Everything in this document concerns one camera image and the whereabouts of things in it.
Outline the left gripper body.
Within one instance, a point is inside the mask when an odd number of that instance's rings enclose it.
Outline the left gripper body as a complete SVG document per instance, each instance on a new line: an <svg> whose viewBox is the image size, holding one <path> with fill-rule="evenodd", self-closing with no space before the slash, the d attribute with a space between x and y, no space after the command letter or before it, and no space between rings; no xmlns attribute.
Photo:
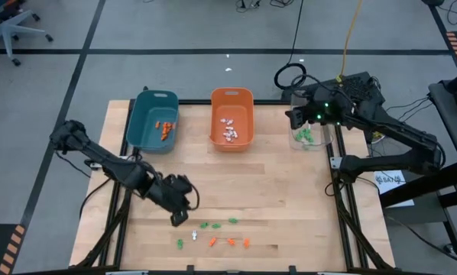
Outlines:
<svg viewBox="0 0 457 275"><path fill-rule="evenodd" d="M146 197L153 203L171 213L170 222L172 226L179 226L188 219L188 211L198 209L198 202L194 206L186 195L195 192L198 196L197 188L184 175L173 175L156 180L146 192Z"/></svg>

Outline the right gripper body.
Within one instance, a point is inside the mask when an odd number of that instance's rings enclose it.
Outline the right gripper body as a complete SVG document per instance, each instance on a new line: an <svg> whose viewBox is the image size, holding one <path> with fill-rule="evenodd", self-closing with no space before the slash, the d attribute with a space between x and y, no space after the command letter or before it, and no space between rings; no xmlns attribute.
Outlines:
<svg viewBox="0 0 457 275"><path fill-rule="evenodd" d="M346 97L337 90L319 87L306 90L303 95L303 120L310 124L320 123L338 125L346 113Z"/></svg>

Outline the clear plastic bin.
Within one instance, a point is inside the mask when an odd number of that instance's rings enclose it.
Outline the clear plastic bin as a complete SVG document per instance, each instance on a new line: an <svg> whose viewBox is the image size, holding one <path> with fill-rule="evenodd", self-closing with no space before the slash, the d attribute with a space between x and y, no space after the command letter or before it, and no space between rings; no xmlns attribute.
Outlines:
<svg viewBox="0 0 457 275"><path fill-rule="evenodd" d="M295 95L290 97L290 110L297 107L304 107L306 104L305 98L300 98ZM306 133L305 129L311 129L311 133ZM289 130L289 142L290 146L295 150L320 150L324 148L327 144L333 142L333 135L328 132L329 128L326 125L321 125L320 123L306 123L303 127L298 129ZM314 142L306 145L304 144L305 138L302 137L301 141L297 141L296 137L299 131L304 131L304 134L308 135L308 140L310 137L314 139Z"/></svg>

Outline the black computer case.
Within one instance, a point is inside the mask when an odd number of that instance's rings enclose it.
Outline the black computer case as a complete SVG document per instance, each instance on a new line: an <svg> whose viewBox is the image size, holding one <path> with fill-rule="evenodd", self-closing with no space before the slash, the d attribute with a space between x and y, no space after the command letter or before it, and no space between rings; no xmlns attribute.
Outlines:
<svg viewBox="0 0 457 275"><path fill-rule="evenodd" d="M327 88L337 90L346 97L346 113L343 122L339 125L349 127L366 127L372 124L377 113L383 108L381 105L384 98L381 95L380 85L378 81L368 73L357 73L350 76L340 76L342 82L337 82L336 79L319 81L313 76L308 76L314 81L313 84L304 85L303 79L305 75L298 76L288 89L291 95L300 98L305 98L303 93L312 88Z"/></svg>

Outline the orange plastic bin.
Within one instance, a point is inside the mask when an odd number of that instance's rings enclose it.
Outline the orange plastic bin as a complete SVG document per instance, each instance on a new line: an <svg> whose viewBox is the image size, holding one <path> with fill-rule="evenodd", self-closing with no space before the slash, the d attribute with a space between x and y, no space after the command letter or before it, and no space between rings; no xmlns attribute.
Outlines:
<svg viewBox="0 0 457 275"><path fill-rule="evenodd" d="M221 152L242 152L247 150L254 139L254 98L249 89L241 87L217 88L211 94L211 129L209 138L214 148ZM221 123L222 118L233 120L232 125ZM230 126L238 138L226 140L223 133Z"/></svg>

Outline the teal plastic bin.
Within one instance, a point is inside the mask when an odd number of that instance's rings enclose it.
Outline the teal plastic bin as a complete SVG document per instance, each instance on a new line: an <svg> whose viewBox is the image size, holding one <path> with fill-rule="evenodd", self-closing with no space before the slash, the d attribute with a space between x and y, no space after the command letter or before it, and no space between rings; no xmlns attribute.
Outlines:
<svg viewBox="0 0 457 275"><path fill-rule="evenodd" d="M145 89L135 99L126 140L145 153L166 154L174 148L178 118L179 100L174 92ZM175 123L176 127L162 141L164 122Z"/></svg>

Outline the black side desk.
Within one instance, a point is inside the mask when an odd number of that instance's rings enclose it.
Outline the black side desk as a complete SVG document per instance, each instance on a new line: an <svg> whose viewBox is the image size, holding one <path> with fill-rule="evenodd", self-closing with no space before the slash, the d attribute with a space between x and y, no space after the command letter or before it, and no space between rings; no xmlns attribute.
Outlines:
<svg viewBox="0 0 457 275"><path fill-rule="evenodd" d="M457 151L457 77L429 86L429 95ZM441 195L446 187L453 192ZM423 176L381 195L381 204L391 206L399 202L435 192L442 209L457 205L457 163L441 169L433 176Z"/></svg>

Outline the grey-legged office chair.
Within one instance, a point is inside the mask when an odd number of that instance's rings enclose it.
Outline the grey-legged office chair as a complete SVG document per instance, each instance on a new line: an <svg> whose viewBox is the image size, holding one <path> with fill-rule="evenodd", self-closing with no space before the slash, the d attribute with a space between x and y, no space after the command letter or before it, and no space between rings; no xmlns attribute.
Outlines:
<svg viewBox="0 0 457 275"><path fill-rule="evenodd" d="M17 0L0 0L0 14L5 11L7 7L13 5ZM32 27L21 26L20 23L27 18L33 18L35 21L40 21L41 18L32 10L18 12L4 21L0 19L0 37L4 41L5 50L8 58L15 66L20 66L21 62L13 55L13 48L11 40L19 40L18 33L22 34L44 34L48 42L54 41L52 36L45 30L36 29Z"/></svg>

